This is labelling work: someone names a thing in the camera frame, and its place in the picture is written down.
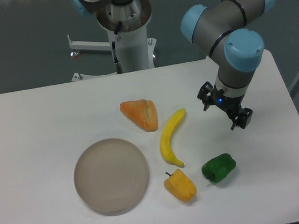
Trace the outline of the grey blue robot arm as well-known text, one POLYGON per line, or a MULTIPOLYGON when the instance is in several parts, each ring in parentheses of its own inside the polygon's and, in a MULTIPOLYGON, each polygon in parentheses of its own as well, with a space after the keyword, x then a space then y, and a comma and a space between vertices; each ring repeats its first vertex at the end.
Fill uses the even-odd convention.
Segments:
MULTIPOLYGON (((148 69, 147 24, 149 0, 71 0, 81 15, 95 13, 109 38, 118 74, 148 69)), ((198 93, 205 108, 224 111, 233 127, 245 128, 253 111, 241 106, 264 51, 261 36, 246 25, 266 13, 275 0, 220 0, 214 8, 191 7, 181 21, 181 32, 218 66, 214 84, 206 82, 198 93)))

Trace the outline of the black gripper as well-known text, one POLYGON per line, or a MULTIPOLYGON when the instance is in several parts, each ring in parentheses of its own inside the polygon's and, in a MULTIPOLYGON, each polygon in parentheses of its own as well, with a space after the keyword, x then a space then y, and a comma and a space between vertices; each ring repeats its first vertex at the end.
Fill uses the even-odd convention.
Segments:
POLYGON ((204 111, 207 111, 211 105, 216 105, 227 113, 232 121, 230 129, 234 130, 235 127, 245 129, 252 118, 253 111, 250 108, 241 107, 245 94, 245 88, 231 88, 221 82, 215 82, 213 88, 210 82, 205 82, 197 98, 202 101, 204 111))

